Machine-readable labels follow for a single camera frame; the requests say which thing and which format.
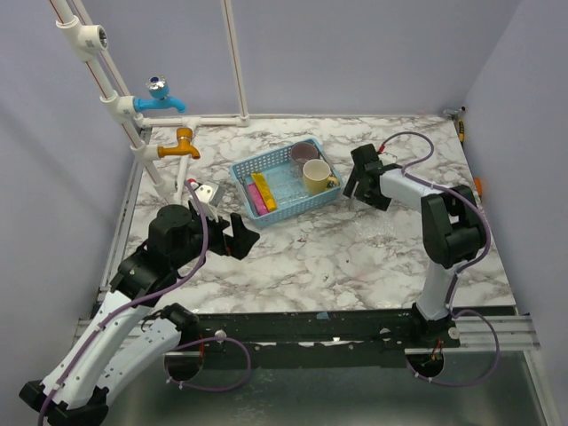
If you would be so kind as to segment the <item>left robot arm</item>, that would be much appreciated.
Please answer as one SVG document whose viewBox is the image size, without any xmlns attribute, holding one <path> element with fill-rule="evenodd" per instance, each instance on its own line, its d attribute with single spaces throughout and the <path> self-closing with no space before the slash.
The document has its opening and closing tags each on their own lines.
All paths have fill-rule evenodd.
<svg viewBox="0 0 568 426">
<path fill-rule="evenodd" d="M 190 280 L 178 271 L 205 264 L 208 252 L 241 260 L 259 240 L 240 215 L 211 219 L 201 204 L 161 208 L 146 241 L 117 269 L 98 313 L 66 357 L 42 380 L 26 383 L 19 397 L 37 411 L 38 423 L 100 425 L 122 389 L 167 351 L 227 342 L 223 332 L 207 335 L 199 319 L 180 304 L 158 313 L 162 296 Z"/>
</svg>

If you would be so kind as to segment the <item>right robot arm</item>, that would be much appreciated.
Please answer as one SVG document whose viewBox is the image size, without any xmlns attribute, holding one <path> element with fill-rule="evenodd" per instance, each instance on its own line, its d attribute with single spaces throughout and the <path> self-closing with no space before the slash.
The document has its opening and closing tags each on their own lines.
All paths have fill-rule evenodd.
<svg viewBox="0 0 568 426">
<path fill-rule="evenodd" d="M 422 292 L 412 307 L 415 320 L 408 326 L 408 336 L 414 345 L 429 347 L 451 318 L 459 268 L 474 260 L 487 243 L 473 192 L 466 185 L 420 184 L 401 166 L 383 163 L 371 144 L 352 150 L 351 158 L 353 169 L 345 196 L 381 211 L 396 201 L 421 214 L 422 245 L 430 263 Z"/>
</svg>

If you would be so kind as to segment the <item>yellow mug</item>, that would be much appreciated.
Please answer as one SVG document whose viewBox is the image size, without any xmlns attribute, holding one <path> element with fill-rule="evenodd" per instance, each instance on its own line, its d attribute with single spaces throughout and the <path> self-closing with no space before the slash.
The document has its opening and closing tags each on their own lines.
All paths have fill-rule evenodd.
<svg viewBox="0 0 568 426">
<path fill-rule="evenodd" d="M 302 172 L 303 181 L 310 196 L 340 185 L 339 180 L 333 175 L 330 166 L 324 160 L 309 160 L 304 164 Z"/>
</svg>

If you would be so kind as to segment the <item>light blue perforated basket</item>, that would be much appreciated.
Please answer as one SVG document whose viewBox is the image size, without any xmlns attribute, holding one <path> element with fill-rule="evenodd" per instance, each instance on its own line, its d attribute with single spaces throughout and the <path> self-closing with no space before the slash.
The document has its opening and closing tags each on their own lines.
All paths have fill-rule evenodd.
<svg viewBox="0 0 568 426">
<path fill-rule="evenodd" d="M 269 212 L 263 216 L 258 216 L 256 214 L 255 208 L 251 208 L 245 198 L 245 194 L 241 186 L 241 179 L 245 179 L 247 185 L 252 184 L 252 173 L 262 173 L 264 175 L 266 171 L 284 164 L 288 164 L 291 167 L 299 169 L 299 167 L 296 166 L 290 159 L 290 149 L 291 145 L 288 144 L 284 147 L 279 147 L 273 149 L 272 151 L 258 154 L 246 160 L 236 162 L 235 164 L 230 166 L 231 176 L 233 178 L 233 181 L 237 185 L 237 189 L 239 195 L 241 196 L 242 202 L 244 203 L 245 210 L 248 213 L 248 216 L 252 223 L 258 228 L 274 225 L 290 217 L 303 214 L 308 210 L 320 208 L 325 204 L 334 201 L 343 186 L 343 181 L 339 180 L 339 186 L 327 189 L 325 192 L 319 193 L 317 195 L 308 195 L 307 198 L 291 203 L 287 206 L 277 206 L 277 209 L 275 211 Z"/>
</svg>

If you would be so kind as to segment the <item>purple mug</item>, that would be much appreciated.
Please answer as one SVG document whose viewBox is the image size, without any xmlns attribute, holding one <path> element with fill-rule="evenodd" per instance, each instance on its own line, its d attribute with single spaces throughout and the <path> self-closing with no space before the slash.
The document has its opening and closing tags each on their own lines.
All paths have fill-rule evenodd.
<svg viewBox="0 0 568 426">
<path fill-rule="evenodd" d="M 290 159 L 292 162 L 304 165 L 310 160 L 317 160 L 320 157 L 318 148 L 310 142 L 297 142 L 291 146 Z"/>
</svg>

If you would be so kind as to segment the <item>clear textured glass tray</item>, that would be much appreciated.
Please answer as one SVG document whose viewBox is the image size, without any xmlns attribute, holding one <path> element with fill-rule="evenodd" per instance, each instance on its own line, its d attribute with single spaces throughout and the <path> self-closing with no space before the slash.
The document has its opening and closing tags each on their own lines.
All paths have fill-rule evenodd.
<svg viewBox="0 0 568 426">
<path fill-rule="evenodd" d="M 397 235 L 394 223 L 382 215 L 361 212 L 356 215 L 350 229 L 362 240 L 394 238 Z"/>
</svg>

